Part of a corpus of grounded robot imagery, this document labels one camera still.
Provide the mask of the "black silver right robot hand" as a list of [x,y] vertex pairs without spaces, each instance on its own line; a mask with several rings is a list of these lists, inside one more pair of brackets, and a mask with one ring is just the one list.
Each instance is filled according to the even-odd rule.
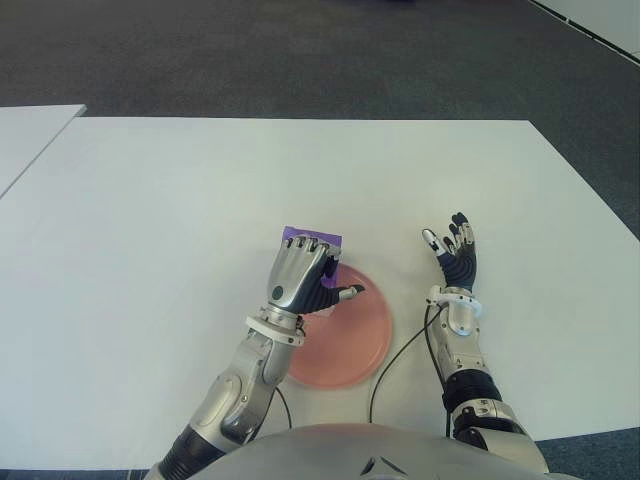
[[422,237],[440,265],[445,285],[472,292],[477,274],[473,229],[467,217],[458,212],[451,217],[449,231],[450,237],[440,238],[431,229],[425,228]]

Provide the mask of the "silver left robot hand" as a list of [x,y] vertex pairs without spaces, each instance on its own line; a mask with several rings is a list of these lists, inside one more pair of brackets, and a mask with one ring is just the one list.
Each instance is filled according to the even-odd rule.
[[331,308],[365,291],[359,284],[328,287],[341,248],[317,237],[299,235],[285,239],[276,255],[267,282],[267,305],[295,318]]

